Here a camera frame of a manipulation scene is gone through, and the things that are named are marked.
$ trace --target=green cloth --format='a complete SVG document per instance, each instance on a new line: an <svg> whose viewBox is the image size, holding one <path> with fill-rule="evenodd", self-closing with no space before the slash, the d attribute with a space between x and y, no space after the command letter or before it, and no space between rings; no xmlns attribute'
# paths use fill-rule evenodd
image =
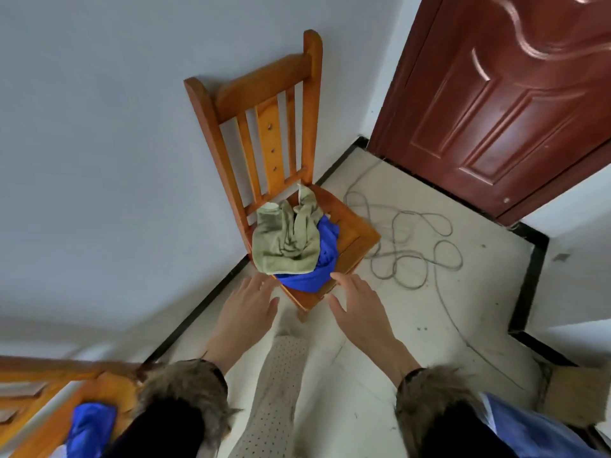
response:
<svg viewBox="0 0 611 458"><path fill-rule="evenodd" d="M256 268L268 275L302 275L316 268L320 255L317 224L323 211L307 186L299 185L299 205L291 207L285 199L265 203L256 211L252 234L252 259Z"/></svg>

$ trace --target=blue garment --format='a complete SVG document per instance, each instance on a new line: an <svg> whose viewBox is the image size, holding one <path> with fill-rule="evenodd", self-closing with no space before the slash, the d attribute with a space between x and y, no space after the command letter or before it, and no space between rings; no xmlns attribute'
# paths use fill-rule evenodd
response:
<svg viewBox="0 0 611 458"><path fill-rule="evenodd" d="M340 235L340 227L323 215L317 224L317 229L320 233L320 255L316 268L302 275L275 275L278 281L286 287L304 292L318 292L331 279L330 274L335 270L335 263L339 256L337 237Z"/></svg>
<svg viewBox="0 0 611 458"><path fill-rule="evenodd" d="M74 409L66 441L67 458L98 458L111 438L117 408L85 403Z"/></svg>
<svg viewBox="0 0 611 458"><path fill-rule="evenodd" d="M520 458L602 458L573 431L540 413L509 405L492 394L489 425Z"/></svg>

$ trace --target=hand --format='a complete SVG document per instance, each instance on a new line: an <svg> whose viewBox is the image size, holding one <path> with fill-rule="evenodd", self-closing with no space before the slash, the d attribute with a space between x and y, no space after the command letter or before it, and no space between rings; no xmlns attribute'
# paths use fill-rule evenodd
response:
<svg viewBox="0 0 611 458"><path fill-rule="evenodd" d="M202 358L226 374L270 330L279 301L270 297L279 284L263 273L245 278L223 305Z"/></svg>
<svg viewBox="0 0 611 458"><path fill-rule="evenodd" d="M395 338L384 305L378 294L358 275L332 273L346 295L346 310L337 297L327 294L325 301L337 325L356 347L366 354L395 386L410 371L420 368L401 341Z"/></svg>

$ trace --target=white floor tile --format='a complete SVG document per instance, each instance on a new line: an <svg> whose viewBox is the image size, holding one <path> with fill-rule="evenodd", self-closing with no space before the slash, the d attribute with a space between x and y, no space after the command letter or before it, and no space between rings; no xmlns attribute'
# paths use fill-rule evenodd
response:
<svg viewBox="0 0 611 458"><path fill-rule="evenodd" d="M356 177L376 161L371 154L358 149L324 184L325 188L343 198ZM434 212L451 220L454 232L448 239L460 249L464 265L456 272L438 270L439 291L462 334L495 368L466 347L454 329L439 300L432 265L428 265L425 285L409 291L393 280L376 278L369 261L363 261L357 273L378 292L396 336L423 366L434 363L462 366L473 388L495 393L520 406L532 405L539 383L538 366L530 351L507 334L531 245L384 162L365 176L356 189L366 194L371 204ZM355 211L364 212L362 207L355 207ZM390 235L394 212L375 208L372 214L372 221L381 233ZM448 232L443 219L430 217L430 221L441 232ZM396 233L403 237L410 234L404 248L417 250L427 258L432 258L433 246L442 239L419 217L401 219ZM390 250L390 246L383 245L383 250ZM437 259L456 264L459 257L452 247L443 244ZM388 274L391 269L392 258L374 263L378 274ZM416 286L427 277L426 269L422 261L404 260L398 266L398 277L405 284ZM189 327L173 348L171 360L202 355L223 301L242 275L251 273L254 268L249 265ZM342 299L340 288L334 293ZM284 294L279 295L282 295L281 314L292 309L292 303ZM229 454L246 425L258 372L278 321L279 318L270 334L245 354L227 376L230 402L244 411L236 416L233 431L221 447L221 457ZM395 391L390 381L347 342L326 305L312 310L302 331L310 340L310 354L295 421L297 436L308 456L402 456L403 444L392 413Z"/></svg>

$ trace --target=wooden chair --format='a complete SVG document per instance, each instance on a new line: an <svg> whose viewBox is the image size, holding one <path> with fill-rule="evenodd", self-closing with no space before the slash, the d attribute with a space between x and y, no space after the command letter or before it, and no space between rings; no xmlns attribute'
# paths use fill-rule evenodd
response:
<svg viewBox="0 0 611 458"><path fill-rule="evenodd" d="M41 383L32 394L0 396L0 410L14 412L0 423L0 448L71 381L82 385L55 409L46 421L23 440L11 458L47 458L65 443L72 425L72 412L81 403L102 402L117 407L111 441L131 423L136 406L136 368L122 362L75 362L36 358L0 357L0 383Z"/></svg>
<svg viewBox="0 0 611 458"><path fill-rule="evenodd" d="M378 232L351 211L339 199L320 186L312 184L314 152L318 125L318 102L323 65L323 42L314 30L304 32L304 52L290 54L250 74L239 77L211 94L195 77L185 80L185 88L203 135L210 148L221 181L227 192L233 215L238 223L244 245L252 259L252 233L256 223L249 224L248 216L265 202L287 188L301 182L316 194L318 205L331 221L340 226L337 241L340 253L335 270L352 272L365 254L379 240ZM297 169L295 138L295 84L303 82L301 167ZM286 93L286 123L288 128L288 176L284 173L278 94ZM263 151L268 192L262 193L256 169L255 154L246 120L246 111L254 108L258 136ZM219 127L235 118L241 139L242 152L250 178L253 202L244 206L236 183L227 147ZM288 197L291 205L298 202L298 194ZM303 310L313 308L335 286L329 280L317 293L284 288L288 296Z"/></svg>

